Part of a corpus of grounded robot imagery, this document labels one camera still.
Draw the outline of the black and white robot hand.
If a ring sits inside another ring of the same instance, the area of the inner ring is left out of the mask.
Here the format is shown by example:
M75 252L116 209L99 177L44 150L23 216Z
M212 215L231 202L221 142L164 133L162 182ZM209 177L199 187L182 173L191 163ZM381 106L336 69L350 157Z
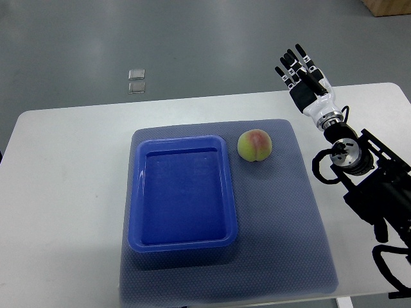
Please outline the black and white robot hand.
M310 117L320 131L343 121L331 84L300 44L294 50L288 49L280 63L282 66L275 67L275 71L300 113Z

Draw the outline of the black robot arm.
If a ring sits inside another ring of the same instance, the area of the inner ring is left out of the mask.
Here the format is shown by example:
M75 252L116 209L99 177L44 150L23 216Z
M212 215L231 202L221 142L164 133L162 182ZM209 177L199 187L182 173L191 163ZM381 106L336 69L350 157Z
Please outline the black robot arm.
M410 288L391 272L383 256L391 253L410 260L410 166L368 130L356 134L347 124L348 115L345 106L322 117L324 137L332 146L312 160L313 175L326 185L344 185L345 203L374 228L378 245L372 257L396 288L389 298L408 298Z

